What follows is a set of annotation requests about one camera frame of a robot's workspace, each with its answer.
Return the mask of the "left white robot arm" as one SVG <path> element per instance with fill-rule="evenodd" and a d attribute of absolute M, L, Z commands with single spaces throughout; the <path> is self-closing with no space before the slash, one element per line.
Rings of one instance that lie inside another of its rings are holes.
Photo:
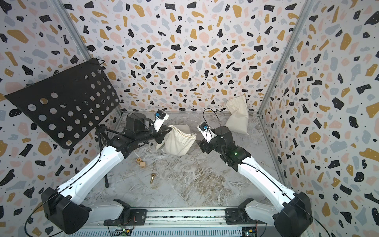
<path fill-rule="evenodd" d="M 114 167 L 121 164 L 133 151 L 155 140 L 162 143 L 172 130 L 164 125 L 169 115 L 158 110 L 151 120 L 141 113 L 129 113 L 123 131 L 117 132 L 105 125 L 96 127 L 100 154 L 88 163 L 73 178 L 57 189 L 48 188 L 42 195 L 45 217 L 70 235 L 84 225 L 94 222 L 107 224 L 127 224 L 132 220 L 131 206 L 120 199 L 111 202 L 85 205 L 89 192 Z"/>

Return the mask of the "cream soil bag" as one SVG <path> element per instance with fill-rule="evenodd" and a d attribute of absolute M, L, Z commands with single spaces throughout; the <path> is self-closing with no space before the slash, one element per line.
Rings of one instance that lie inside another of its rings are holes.
<path fill-rule="evenodd" d="M 185 125 L 170 125 L 172 130 L 164 137 L 161 144 L 156 144 L 157 150 L 162 150 L 166 154 L 184 156 L 196 141 L 195 133 L 190 127 Z"/>

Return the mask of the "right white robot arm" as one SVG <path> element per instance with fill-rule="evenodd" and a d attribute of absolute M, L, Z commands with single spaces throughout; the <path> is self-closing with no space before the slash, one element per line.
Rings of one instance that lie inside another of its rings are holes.
<path fill-rule="evenodd" d="M 211 129 L 204 122 L 197 129 L 203 136 L 198 143 L 202 152 L 219 153 L 226 165 L 252 182 L 271 203 L 247 200 L 240 206 L 243 214 L 273 225 L 283 237 L 299 237 L 305 232 L 313 222 L 311 201 L 305 193 L 296 193 L 265 171 L 247 150 L 236 145 L 226 126 Z"/>

